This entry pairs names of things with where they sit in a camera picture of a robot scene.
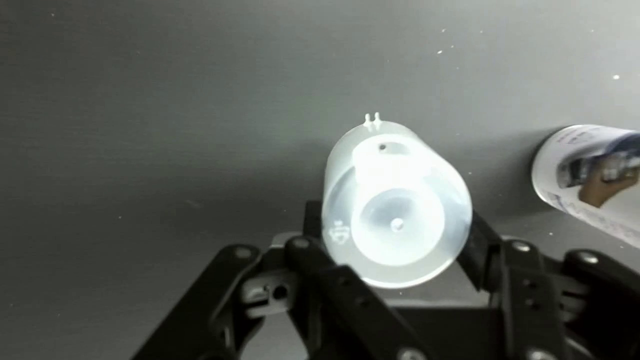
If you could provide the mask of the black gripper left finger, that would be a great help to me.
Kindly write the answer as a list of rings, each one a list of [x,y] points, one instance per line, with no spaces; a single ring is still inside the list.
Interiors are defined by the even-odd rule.
[[[320,244],[320,205],[258,250],[219,247],[131,360],[242,360],[263,321],[283,313],[307,360],[434,360],[417,332]]]

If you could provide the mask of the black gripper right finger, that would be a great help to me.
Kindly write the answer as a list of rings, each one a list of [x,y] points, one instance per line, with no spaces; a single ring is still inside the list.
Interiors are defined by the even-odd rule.
[[[553,260],[473,213],[457,263],[500,311],[505,360],[640,360],[640,273],[612,255]]]

